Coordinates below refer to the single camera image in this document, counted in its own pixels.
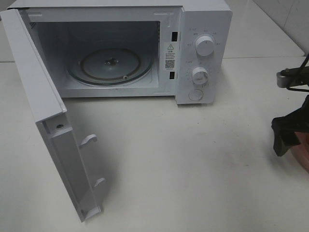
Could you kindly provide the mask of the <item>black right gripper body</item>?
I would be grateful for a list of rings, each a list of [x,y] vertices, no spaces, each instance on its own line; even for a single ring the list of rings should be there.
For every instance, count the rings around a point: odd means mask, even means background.
[[[273,149],[278,157],[282,157],[291,147],[300,145],[297,132],[309,132],[309,96],[297,110],[286,116],[272,119],[274,132]]]

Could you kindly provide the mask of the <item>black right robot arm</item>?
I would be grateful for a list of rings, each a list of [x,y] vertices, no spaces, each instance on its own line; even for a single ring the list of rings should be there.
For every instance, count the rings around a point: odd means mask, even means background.
[[[278,87],[308,93],[308,89],[299,88],[299,86],[309,85],[308,61],[309,57],[306,57],[300,67],[278,72]],[[297,110],[286,116],[272,119],[271,128],[274,132],[273,149],[277,156],[282,157],[290,148],[300,145],[301,141],[297,133],[308,134],[309,132],[309,98],[306,97]]]

